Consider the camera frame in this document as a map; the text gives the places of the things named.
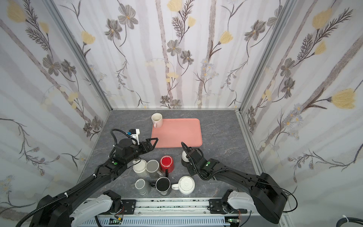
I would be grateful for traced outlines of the dark mug white base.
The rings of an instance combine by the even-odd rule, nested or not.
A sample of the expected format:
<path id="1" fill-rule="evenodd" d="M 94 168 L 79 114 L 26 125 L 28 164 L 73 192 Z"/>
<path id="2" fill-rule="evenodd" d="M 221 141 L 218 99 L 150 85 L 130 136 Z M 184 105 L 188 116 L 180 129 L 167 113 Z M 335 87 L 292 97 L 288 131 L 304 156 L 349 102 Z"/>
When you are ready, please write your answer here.
<path id="1" fill-rule="evenodd" d="M 187 158 L 187 153 L 185 151 L 182 152 L 181 154 L 181 164 L 184 166 L 184 167 L 187 167 L 189 165 L 189 160 Z"/>

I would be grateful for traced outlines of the pale pink mug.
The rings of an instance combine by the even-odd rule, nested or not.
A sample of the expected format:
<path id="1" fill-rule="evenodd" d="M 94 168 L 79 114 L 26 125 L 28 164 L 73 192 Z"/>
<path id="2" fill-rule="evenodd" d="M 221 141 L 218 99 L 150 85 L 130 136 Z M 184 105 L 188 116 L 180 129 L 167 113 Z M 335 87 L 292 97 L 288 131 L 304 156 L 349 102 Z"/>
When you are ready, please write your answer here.
<path id="1" fill-rule="evenodd" d="M 151 116 L 154 128 L 161 128 L 163 125 L 163 116 L 160 113 L 154 113 Z"/>

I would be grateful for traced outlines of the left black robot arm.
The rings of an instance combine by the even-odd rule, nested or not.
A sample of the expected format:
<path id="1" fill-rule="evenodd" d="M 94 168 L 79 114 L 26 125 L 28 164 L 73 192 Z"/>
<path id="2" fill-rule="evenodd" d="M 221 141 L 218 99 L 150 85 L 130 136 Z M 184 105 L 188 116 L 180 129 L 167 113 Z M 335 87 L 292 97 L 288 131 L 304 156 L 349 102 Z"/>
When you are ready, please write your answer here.
<path id="1" fill-rule="evenodd" d="M 133 138 L 116 142 L 109 159 L 97 166 L 91 176 L 62 194 L 45 196 L 37 208 L 23 217 L 16 226 L 22 226 L 31 218 L 31 227 L 70 227 L 76 223 L 75 218 L 71 217 L 76 208 L 100 188 L 120 177 L 128 169 L 130 162 L 154 150 L 157 142 L 158 138 L 149 138 L 137 145 L 133 143 Z"/>

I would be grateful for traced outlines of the red mug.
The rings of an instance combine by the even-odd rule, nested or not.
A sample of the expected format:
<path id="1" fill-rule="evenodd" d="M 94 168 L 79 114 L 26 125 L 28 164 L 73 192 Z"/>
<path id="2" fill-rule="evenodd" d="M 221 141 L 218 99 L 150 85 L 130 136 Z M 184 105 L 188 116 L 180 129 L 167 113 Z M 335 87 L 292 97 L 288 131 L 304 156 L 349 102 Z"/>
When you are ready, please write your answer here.
<path id="1" fill-rule="evenodd" d="M 174 160 L 171 156 L 163 156 L 160 160 L 160 167 L 165 176 L 168 177 L 175 168 Z"/>

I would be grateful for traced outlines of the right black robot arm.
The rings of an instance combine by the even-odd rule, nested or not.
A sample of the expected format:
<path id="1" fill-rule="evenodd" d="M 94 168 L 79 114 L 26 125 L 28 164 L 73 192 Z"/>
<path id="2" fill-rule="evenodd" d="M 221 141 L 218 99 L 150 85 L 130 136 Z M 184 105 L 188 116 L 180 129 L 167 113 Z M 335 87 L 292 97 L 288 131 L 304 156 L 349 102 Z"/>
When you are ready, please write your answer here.
<path id="1" fill-rule="evenodd" d="M 189 161 L 188 172 L 191 176 L 198 175 L 202 180 L 211 179 L 230 184 L 251 196 L 257 212 L 267 221 L 278 224 L 288 196 L 288 190 L 281 188 L 268 174 L 248 174 L 226 166 L 216 159 L 206 160 L 199 148 L 181 143 Z"/>

